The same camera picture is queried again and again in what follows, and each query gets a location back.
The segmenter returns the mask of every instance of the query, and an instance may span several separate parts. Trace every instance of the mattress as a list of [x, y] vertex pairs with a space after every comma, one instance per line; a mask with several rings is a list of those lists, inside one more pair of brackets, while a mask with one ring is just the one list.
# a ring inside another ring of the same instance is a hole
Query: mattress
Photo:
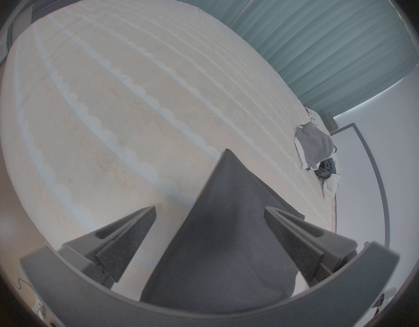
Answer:
[[0, 99], [8, 173], [54, 248], [156, 207], [120, 280], [134, 295], [227, 148], [306, 221], [332, 230], [332, 201], [294, 146], [308, 121], [249, 44], [172, 0], [85, 0], [37, 20], [8, 54]]

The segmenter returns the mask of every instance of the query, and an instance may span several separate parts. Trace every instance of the curtain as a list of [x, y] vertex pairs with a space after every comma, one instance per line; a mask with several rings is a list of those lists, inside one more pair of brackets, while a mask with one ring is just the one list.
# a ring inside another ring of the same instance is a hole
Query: curtain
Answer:
[[419, 58], [388, 0], [179, 0], [247, 41], [305, 105], [336, 116], [387, 89]]

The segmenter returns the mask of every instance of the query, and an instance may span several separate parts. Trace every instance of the black fabric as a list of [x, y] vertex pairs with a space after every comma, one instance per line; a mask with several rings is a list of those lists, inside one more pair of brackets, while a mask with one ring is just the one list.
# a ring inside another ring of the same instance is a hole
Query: black fabric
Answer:
[[319, 168], [315, 171], [320, 179], [328, 179], [332, 174], [332, 157], [322, 161]]
[[225, 150], [140, 300], [228, 313], [289, 298], [298, 270], [267, 227], [266, 206], [303, 219]]

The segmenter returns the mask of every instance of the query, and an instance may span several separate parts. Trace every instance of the floor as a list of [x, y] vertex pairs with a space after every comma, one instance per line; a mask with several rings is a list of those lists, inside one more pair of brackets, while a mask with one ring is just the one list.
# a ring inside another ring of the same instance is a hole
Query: floor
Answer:
[[[4, 66], [0, 68], [0, 85], [3, 74]], [[45, 238], [29, 219], [16, 195], [0, 147], [0, 271], [1, 274], [5, 273], [27, 308], [32, 308], [37, 298], [26, 282], [19, 260], [44, 243]]]

